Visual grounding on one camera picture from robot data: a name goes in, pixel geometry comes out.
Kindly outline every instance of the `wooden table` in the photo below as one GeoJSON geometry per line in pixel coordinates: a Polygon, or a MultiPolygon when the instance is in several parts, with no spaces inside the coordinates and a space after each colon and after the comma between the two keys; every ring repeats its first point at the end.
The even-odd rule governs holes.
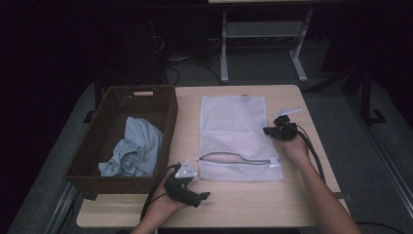
{"type": "MultiPolygon", "coordinates": [[[[283,108],[302,107],[290,114],[291,122],[301,126],[309,135],[318,153],[327,185],[340,192],[334,173],[326,158],[318,133],[296,86],[220,86],[176,88],[179,105],[170,149],[170,164],[189,159],[195,161],[199,149],[201,96],[249,95],[266,99],[268,125],[274,126],[273,112],[283,108]]],[[[282,159],[284,180],[262,183],[236,183],[200,180],[189,189],[210,192],[207,200],[197,207],[179,211],[163,227],[302,227],[315,226],[306,200],[301,175],[276,145],[282,159]]],[[[95,201],[85,200],[77,217],[82,227],[132,227],[139,222],[146,194],[100,194],[95,201]]]]}

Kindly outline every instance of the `wire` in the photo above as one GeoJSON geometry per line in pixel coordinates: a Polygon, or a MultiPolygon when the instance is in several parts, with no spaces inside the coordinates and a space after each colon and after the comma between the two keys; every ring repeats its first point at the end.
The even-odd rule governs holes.
{"type": "Polygon", "coordinates": [[[357,222],[358,226],[362,226],[362,225],[374,225],[374,226],[381,226],[381,227],[386,227],[388,229],[391,229],[392,231],[396,232],[396,233],[400,233],[400,234],[404,234],[404,232],[389,226],[387,224],[383,224],[383,223],[379,223],[379,222],[357,222]]]}
{"type": "Polygon", "coordinates": [[[202,66],[206,69],[208,69],[213,76],[215,77],[215,79],[219,82],[220,85],[222,85],[221,80],[219,79],[218,75],[215,73],[215,71],[210,68],[208,65],[202,64],[202,63],[198,63],[198,62],[185,62],[185,63],[177,63],[177,64],[173,64],[174,66],[178,66],[178,65],[198,65],[198,66],[202,66]]]}
{"type": "Polygon", "coordinates": [[[156,52],[160,52],[163,48],[164,48],[164,46],[165,46],[165,41],[164,41],[164,39],[162,38],[162,37],[160,37],[160,36],[152,36],[152,39],[156,39],[156,40],[160,40],[161,41],[161,46],[160,46],[160,48],[158,49],[158,50],[156,50],[156,52]]]}
{"type": "Polygon", "coordinates": [[[142,220],[143,217],[145,216],[146,211],[148,210],[149,205],[151,205],[151,203],[152,203],[153,201],[155,201],[156,199],[158,199],[158,198],[160,198],[160,197],[162,197],[162,196],[165,195],[165,194],[163,194],[162,196],[157,197],[157,198],[155,198],[154,200],[151,200],[152,197],[154,196],[154,193],[155,193],[156,189],[158,188],[159,184],[161,183],[162,179],[165,177],[165,175],[167,174],[167,172],[168,172],[170,169],[172,169],[172,168],[174,168],[174,169],[177,170],[177,169],[179,169],[178,167],[180,167],[179,164],[173,164],[173,165],[168,166],[168,167],[161,173],[161,175],[157,178],[157,180],[155,181],[154,185],[153,185],[152,188],[151,188],[151,191],[150,191],[149,194],[148,194],[148,197],[146,198],[145,204],[143,205],[142,213],[140,214],[140,220],[142,220]]]}
{"type": "Polygon", "coordinates": [[[297,133],[300,137],[302,137],[304,139],[304,141],[306,141],[307,145],[309,146],[309,149],[311,151],[311,153],[313,154],[314,159],[316,160],[316,164],[317,164],[317,168],[319,169],[319,176],[322,178],[322,180],[324,182],[325,181],[325,176],[324,176],[324,171],[322,169],[322,165],[321,165],[321,161],[319,160],[319,155],[317,154],[316,150],[314,149],[313,145],[311,144],[310,140],[308,138],[306,138],[303,133],[299,132],[297,133]]]}
{"type": "Polygon", "coordinates": [[[251,46],[249,46],[249,44],[243,44],[243,41],[237,39],[228,39],[227,45],[228,56],[243,57],[251,54],[251,46]]]}
{"type": "Polygon", "coordinates": [[[181,57],[181,58],[168,58],[168,61],[185,61],[191,59],[192,57],[181,57]]]}
{"type": "Polygon", "coordinates": [[[72,204],[70,204],[70,208],[69,208],[69,210],[70,210],[70,218],[69,218],[69,220],[67,221],[67,225],[66,225],[66,227],[64,228],[63,233],[67,233],[67,229],[69,228],[70,223],[72,222],[72,219],[73,219],[73,216],[74,216],[74,206],[75,206],[76,200],[77,200],[78,197],[79,197],[79,194],[80,194],[80,192],[77,191],[75,197],[74,197],[73,200],[72,200],[72,204]]]}
{"type": "MultiPolygon", "coordinates": [[[[170,69],[170,70],[172,70],[172,71],[174,71],[174,72],[176,73],[177,78],[176,78],[176,81],[173,82],[173,85],[176,85],[176,84],[178,83],[178,81],[179,81],[179,78],[180,78],[179,71],[177,71],[175,68],[172,68],[172,67],[170,67],[170,66],[167,66],[167,69],[170,69]]],[[[166,78],[167,85],[169,85],[170,82],[169,82],[168,76],[165,75],[165,78],[166,78]]]]}
{"type": "Polygon", "coordinates": [[[301,128],[301,126],[298,126],[298,125],[297,125],[297,127],[298,127],[301,131],[304,132],[304,134],[306,135],[307,140],[311,143],[310,138],[309,138],[309,136],[307,135],[306,131],[305,131],[303,128],[301,128]]]}
{"type": "Polygon", "coordinates": [[[210,55],[214,55],[214,53],[220,53],[222,48],[221,45],[221,39],[219,38],[208,39],[208,53],[210,55]]]}

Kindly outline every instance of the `person's right hand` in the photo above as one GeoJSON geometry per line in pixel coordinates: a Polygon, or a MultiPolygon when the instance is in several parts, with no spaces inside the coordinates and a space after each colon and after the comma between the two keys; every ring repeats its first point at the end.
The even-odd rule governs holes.
{"type": "Polygon", "coordinates": [[[296,136],[291,140],[277,140],[279,145],[285,149],[285,153],[297,166],[303,163],[310,162],[309,147],[300,136],[296,136]]]}

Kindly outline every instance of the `brown woven basket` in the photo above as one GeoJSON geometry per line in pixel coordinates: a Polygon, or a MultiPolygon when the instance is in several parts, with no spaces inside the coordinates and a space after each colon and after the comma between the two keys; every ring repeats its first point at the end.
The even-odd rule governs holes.
{"type": "Polygon", "coordinates": [[[64,178],[88,194],[148,193],[168,166],[177,111],[174,86],[109,88],[64,178]],[[112,158],[115,145],[125,137],[129,116],[144,118],[164,134],[155,173],[140,177],[100,176],[97,165],[112,158]]]}

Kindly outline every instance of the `crumpled towel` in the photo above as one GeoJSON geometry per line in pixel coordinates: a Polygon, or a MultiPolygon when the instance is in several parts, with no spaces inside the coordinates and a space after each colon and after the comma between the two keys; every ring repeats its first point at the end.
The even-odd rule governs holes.
{"type": "Polygon", "coordinates": [[[102,176],[152,176],[163,134],[142,118],[128,117],[125,138],[113,149],[113,157],[99,163],[102,176]]]}

